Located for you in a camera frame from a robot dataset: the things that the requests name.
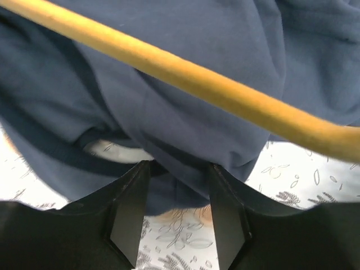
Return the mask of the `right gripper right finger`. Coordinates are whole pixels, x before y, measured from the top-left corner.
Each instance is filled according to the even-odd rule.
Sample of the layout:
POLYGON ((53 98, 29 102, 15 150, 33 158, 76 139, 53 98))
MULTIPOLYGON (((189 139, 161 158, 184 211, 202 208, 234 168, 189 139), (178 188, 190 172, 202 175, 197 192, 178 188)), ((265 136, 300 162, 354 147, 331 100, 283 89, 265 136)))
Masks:
POLYGON ((299 210, 208 171, 220 269, 358 269, 359 204, 299 210))

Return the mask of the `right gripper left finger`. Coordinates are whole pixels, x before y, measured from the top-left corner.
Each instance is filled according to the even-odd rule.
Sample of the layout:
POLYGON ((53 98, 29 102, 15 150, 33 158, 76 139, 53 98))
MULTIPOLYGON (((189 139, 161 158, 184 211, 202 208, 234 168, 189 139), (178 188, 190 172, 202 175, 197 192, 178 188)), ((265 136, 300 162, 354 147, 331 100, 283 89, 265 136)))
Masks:
POLYGON ((141 162, 60 210, 1 202, 1 268, 133 269, 149 179, 141 162))

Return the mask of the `yellow velvet hanger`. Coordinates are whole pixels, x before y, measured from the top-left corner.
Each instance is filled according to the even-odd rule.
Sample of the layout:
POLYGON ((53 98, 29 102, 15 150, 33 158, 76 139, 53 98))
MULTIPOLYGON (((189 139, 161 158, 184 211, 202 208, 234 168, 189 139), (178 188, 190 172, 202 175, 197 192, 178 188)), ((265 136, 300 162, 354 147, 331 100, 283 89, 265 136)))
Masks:
POLYGON ((359 129, 336 125, 49 1, 2 1, 39 25, 122 61, 292 143, 359 162, 359 129))

